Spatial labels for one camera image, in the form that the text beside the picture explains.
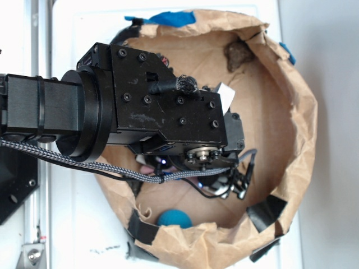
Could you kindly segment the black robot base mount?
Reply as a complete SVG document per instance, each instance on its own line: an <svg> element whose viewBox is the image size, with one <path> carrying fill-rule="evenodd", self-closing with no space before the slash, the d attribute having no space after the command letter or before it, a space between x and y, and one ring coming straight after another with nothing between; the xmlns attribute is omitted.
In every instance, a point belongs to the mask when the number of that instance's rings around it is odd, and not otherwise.
<svg viewBox="0 0 359 269"><path fill-rule="evenodd" d="M38 160L23 152L1 148L1 224L38 188Z"/></svg>

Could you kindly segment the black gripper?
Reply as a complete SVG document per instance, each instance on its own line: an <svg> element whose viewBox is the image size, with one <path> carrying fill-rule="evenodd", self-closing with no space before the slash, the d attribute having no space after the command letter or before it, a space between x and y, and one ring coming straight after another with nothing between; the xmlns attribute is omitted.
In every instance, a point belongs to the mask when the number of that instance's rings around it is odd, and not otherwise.
<svg viewBox="0 0 359 269"><path fill-rule="evenodd" d="M245 147L242 121L219 92L175 76L157 54L114 44L94 44L77 69L103 71L109 80L108 144L144 155L157 174L172 165L217 196L233 191L244 198L245 177L237 171Z"/></svg>

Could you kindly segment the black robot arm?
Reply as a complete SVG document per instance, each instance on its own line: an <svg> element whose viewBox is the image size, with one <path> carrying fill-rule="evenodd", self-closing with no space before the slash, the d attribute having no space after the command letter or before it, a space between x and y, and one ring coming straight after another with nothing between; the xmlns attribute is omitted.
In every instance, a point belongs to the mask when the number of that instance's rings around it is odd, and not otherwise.
<svg viewBox="0 0 359 269"><path fill-rule="evenodd" d="M48 161L100 171L107 145L124 145L164 183L197 177L215 196L244 198L250 173L240 116L219 91L176 76L157 54L96 43L60 80L1 76L1 143Z"/></svg>

